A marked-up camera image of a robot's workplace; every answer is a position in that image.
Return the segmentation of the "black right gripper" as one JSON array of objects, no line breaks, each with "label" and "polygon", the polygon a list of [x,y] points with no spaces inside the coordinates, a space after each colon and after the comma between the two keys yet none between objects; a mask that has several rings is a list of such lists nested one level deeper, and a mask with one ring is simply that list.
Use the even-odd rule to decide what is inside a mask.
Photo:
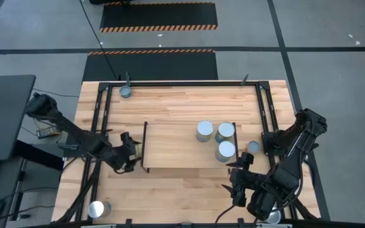
[{"label": "black right gripper", "polygon": [[222,187],[231,194],[234,206],[244,207],[247,201],[245,190],[256,190],[266,179],[266,174],[258,174],[249,171],[253,161],[254,156],[252,154],[242,152],[237,161],[226,164],[226,166],[233,168],[229,177],[232,186],[230,187],[222,184]]}]

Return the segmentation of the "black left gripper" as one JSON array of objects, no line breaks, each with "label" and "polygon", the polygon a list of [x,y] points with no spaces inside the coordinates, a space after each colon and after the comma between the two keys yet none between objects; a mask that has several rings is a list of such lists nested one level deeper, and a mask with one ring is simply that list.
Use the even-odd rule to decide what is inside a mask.
[{"label": "black left gripper", "polygon": [[128,132],[121,133],[121,146],[113,147],[115,156],[111,159],[115,173],[129,173],[134,171],[136,164],[141,158],[136,158],[135,146],[142,144],[135,141]]}]

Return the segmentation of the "teal cherries tin can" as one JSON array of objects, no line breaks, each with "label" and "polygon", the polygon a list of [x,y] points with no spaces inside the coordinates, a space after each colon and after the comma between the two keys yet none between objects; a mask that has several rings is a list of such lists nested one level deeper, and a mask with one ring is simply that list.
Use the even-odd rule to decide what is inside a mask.
[{"label": "teal cherries tin can", "polygon": [[219,162],[228,162],[235,155],[235,152],[236,147],[232,142],[222,141],[215,151],[215,157]]}]

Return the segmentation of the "short orange labelled can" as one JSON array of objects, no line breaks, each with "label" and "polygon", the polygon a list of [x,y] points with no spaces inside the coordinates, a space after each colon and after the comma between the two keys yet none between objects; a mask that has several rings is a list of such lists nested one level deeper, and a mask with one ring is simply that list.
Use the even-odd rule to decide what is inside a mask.
[{"label": "short orange labelled can", "polygon": [[260,144],[257,141],[248,142],[247,151],[251,154],[258,153],[260,151]]}]

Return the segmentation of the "teal labelled tin can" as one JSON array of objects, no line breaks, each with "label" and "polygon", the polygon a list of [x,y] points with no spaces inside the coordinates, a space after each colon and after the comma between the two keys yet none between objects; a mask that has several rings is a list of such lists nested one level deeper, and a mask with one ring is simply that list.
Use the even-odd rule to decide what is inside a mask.
[{"label": "teal labelled tin can", "polygon": [[218,125],[215,140],[218,143],[228,141],[235,133],[235,126],[230,122],[222,122]]}]

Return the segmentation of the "blue peaches tin can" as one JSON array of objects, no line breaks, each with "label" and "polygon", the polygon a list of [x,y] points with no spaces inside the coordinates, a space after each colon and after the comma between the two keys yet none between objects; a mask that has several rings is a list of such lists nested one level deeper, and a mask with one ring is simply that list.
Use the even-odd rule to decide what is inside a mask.
[{"label": "blue peaches tin can", "polygon": [[196,127],[196,138],[198,141],[204,143],[210,140],[214,128],[212,122],[203,120],[198,123]]}]

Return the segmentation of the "tomatoes tin can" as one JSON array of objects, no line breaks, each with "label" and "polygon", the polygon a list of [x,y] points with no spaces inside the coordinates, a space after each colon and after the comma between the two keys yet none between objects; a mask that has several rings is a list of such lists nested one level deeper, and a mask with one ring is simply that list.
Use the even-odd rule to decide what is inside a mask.
[{"label": "tomatoes tin can", "polygon": [[281,219],[281,212],[276,207],[273,207],[269,216],[263,220],[263,222],[267,224],[278,224],[280,223]]},{"label": "tomatoes tin can", "polygon": [[112,210],[112,206],[107,201],[93,201],[88,207],[87,214],[92,219],[107,217]]}]

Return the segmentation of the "wooden shelf with black legs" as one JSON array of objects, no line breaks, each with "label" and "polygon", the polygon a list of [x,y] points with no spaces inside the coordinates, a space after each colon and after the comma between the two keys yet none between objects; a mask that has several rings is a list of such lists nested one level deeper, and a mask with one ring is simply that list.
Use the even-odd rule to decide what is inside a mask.
[{"label": "wooden shelf with black legs", "polygon": [[211,135],[201,142],[196,138],[197,125],[147,124],[144,133],[144,168],[227,168],[238,157],[234,137],[227,141],[233,147],[227,153],[219,149],[219,143]]}]

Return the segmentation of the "small teal tin can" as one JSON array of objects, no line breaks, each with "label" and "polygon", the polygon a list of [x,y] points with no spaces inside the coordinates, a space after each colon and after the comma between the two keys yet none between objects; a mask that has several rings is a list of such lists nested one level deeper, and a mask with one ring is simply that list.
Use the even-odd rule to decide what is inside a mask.
[{"label": "small teal tin can", "polygon": [[119,89],[119,94],[120,94],[120,96],[122,98],[129,98],[129,97],[131,97],[131,94],[132,94],[131,87],[129,85],[123,85]]}]

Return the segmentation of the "black hazard striped floor mat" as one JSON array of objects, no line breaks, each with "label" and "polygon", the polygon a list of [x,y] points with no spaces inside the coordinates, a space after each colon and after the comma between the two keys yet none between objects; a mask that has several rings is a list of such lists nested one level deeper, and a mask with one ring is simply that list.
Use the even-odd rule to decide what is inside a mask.
[{"label": "black hazard striped floor mat", "polygon": [[140,49],[91,52],[83,81],[217,80],[212,49]]},{"label": "black hazard striped floor mat", "polygon": [[120,3],[104,5],[99,31],[157,32],[215,30],[218,27],[213,2]]}]

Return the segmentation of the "black power adapter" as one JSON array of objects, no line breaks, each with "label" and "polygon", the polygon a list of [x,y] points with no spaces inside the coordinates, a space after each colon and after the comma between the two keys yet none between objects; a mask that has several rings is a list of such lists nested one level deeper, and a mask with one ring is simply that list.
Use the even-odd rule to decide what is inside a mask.
[{"label": "black power adapter", "polygon": [[39,129],[36,131],[36,135],[37,135],[38,139],[59,136],[60,134],[61,134],[61,130],[57,127],[48,127],[48,128]]}]

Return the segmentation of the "black desk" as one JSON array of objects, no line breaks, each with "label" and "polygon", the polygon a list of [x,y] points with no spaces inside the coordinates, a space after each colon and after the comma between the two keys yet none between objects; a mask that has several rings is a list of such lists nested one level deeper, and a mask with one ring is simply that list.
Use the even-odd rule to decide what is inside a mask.
[{"label": "black desk", "polygon": [[0,160],[12,156],[35,75],[0,76]]}]

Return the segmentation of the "grey keyboard desk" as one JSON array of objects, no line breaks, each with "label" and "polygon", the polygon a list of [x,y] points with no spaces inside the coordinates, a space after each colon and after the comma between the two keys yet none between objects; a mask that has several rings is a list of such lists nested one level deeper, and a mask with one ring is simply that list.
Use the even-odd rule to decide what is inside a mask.
[{"label": "grey keyboard desk", "polygon": [[0,199],[4,200],[1,216],[15,213],[0,220],[0,228],[5,228],[7,222],[12,221],[19,211],[23,193],[17,193],[22,186],[27,160],[15,157],[11,160],[0,161]]}]

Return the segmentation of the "black table frame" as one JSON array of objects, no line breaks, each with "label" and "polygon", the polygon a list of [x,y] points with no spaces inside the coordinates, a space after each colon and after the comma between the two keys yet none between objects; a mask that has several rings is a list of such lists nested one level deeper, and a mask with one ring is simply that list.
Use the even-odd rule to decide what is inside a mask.
[{"label": "black table frame", "polygon": [[[83,83],[74,122],[89,130],[108,129],[109,141],[120,145],[120,135],[128,132],[144,143],[147,124],[196,125],[202,120],[214,125],[233,122],[239,151],[249,141],[260,141],[261,133],[277,122],[286,129],[295,121],[295,112],[286,82],[254,81],[154,81],[134,82],[132,95],[122,98],[119,85],[103,91],[98,82]],[[107,201],[112,210],[93,224],[233,223],[239,218],[252,222],[244,208],[232,206],[228,168],[144,168],[142,163],[128,174],[116,174],[102,165],[96,199]]]}]

